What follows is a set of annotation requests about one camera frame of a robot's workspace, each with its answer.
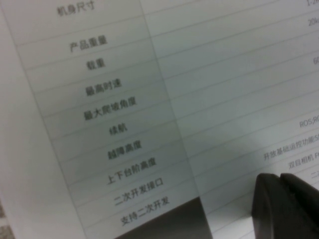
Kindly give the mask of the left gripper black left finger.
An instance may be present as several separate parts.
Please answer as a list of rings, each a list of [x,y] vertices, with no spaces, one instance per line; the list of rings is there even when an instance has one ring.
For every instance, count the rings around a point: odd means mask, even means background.
[[[255,238],[285,239],[294,203],[280,176],[261,173],[256,178],[251,216]]]

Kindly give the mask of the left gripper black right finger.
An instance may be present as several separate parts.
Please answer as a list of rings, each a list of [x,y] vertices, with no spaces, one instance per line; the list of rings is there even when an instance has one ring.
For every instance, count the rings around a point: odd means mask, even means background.
[[[286,239],[317,239],[319,237],[319,191],[296,175],[283,173],[281,181],[294,203]]]

